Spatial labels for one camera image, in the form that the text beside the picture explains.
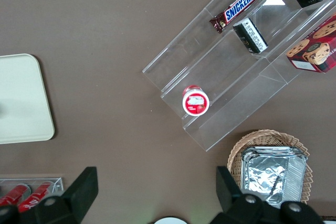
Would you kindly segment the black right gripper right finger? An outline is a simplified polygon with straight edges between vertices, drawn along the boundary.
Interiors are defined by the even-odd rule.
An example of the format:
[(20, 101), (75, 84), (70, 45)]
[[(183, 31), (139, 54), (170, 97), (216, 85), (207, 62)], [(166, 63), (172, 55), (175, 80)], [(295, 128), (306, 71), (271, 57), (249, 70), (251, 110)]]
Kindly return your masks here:
[(226, 166), (216, 168), (216, 194), (222, 208), (212, 223), (323, 223), (310, 206), (285, 201), (280, 208), (253, 194), (244, 194)]

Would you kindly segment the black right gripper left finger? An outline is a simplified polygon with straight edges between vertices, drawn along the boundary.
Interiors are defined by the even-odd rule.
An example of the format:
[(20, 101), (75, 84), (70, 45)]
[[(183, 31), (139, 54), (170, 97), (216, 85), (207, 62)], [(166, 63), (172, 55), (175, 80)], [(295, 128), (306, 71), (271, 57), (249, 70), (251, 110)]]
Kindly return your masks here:
[(44, 198), (32, 209), (1, 206), (1, 223), (81, 223), (98, 195), (96, 167), (86, 167), (62, 195)]

